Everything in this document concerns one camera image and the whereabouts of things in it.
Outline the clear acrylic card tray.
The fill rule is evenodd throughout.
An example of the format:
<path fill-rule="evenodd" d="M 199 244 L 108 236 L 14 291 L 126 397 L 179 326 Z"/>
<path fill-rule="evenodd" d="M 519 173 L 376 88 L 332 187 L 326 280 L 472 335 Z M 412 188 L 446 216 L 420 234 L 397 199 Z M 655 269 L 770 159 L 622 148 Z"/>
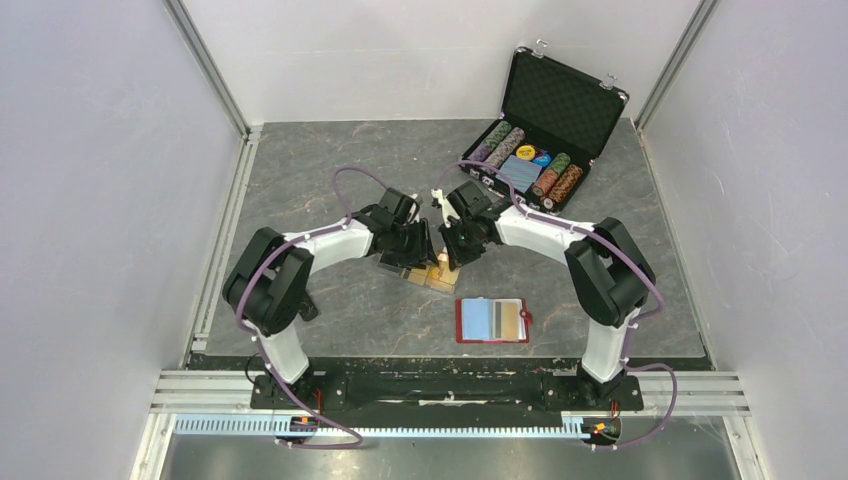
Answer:
<path fill-rule="evenodd" d="M 395 276 L 408 283 L 428 288 L 441 293 L 453 294 L 460 276 L 460 269 L 450 269 L 449 256 L 446 251 L 437 255 L 435 265 L 424 268 L 399 267 L 379 261 L 378 268 L 384 274 Z"/>

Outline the gold VIP card stack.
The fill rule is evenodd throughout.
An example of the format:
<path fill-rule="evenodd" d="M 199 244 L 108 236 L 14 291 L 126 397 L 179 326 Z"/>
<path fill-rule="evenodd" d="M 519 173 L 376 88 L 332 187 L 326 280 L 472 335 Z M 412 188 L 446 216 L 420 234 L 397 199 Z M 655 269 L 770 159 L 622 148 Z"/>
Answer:
<path fill-rule="evenodd" d="M 459 276 L 460 270 L 451 270 L 448 263 L 431 265 L 427 268 L 424 286 L 438 292 L 452 294 L 455 292 Z"/>

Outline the red leather card holder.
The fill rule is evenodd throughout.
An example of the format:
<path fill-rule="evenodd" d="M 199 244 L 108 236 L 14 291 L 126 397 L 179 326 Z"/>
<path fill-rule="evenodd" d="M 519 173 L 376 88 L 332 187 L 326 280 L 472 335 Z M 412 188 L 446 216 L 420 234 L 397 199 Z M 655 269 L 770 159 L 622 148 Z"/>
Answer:
<path fill-rule="evenodd" d="M 524 335 L 519 341 L 496 340 L 493 337 L 493 303 L 496 300 L 518 300 L 524 320 Z M 460 344 L 523 344 L 530 338 L 532 314 L 523 298 L 466 297 L 455 301 L 455 339 Z"/>

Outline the single gold credit card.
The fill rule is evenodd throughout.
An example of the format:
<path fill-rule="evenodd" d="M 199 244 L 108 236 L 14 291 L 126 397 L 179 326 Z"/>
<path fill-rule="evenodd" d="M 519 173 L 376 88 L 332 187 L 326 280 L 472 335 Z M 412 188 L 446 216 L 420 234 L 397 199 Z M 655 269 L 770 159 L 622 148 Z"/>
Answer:
<path fill-rule="evenodd" d="M 524 335 L 521 302 L 496 300 L 493 303 L 493 337 L 496 340 L 519 341 Z"/>

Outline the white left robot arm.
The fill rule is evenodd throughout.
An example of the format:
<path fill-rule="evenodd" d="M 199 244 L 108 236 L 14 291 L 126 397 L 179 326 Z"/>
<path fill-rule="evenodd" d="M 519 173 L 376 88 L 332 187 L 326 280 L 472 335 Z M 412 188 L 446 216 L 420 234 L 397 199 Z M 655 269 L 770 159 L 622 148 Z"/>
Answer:
<path fill-rule="evenodd" d="M 416 198 L 394 188 L 381 199 L 330 225 L 282 234 L 255 231 L 224 282 L 222 297 L 247 331 L 277 380 L 275 392 L 290 407 L 306 405 L 314 381 L 296 332 L 312 274 L 348 260 L 380 254 L 406 268 L 435 264 L 430 229 Z"/>

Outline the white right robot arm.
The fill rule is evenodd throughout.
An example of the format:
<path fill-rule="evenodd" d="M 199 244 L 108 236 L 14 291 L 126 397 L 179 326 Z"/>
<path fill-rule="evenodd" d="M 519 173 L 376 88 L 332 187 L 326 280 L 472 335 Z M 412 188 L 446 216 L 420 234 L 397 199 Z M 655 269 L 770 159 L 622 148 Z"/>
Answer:
<path fill-rule="evenodd" d="M 438 230 L 451 269 L 479 259 L 489 243 L 524 248 L 567 267 L 591 320 L 578 396 L 591 408 L 612 401 L 625 372 L 627 330 L 657 291 L 655 274 L 626 227 L 612 217 L 573 222 L 506 198 L 493 201 L 471 181 L 449 194 L 434 189 L 431 196 L 443 218 Z"/>

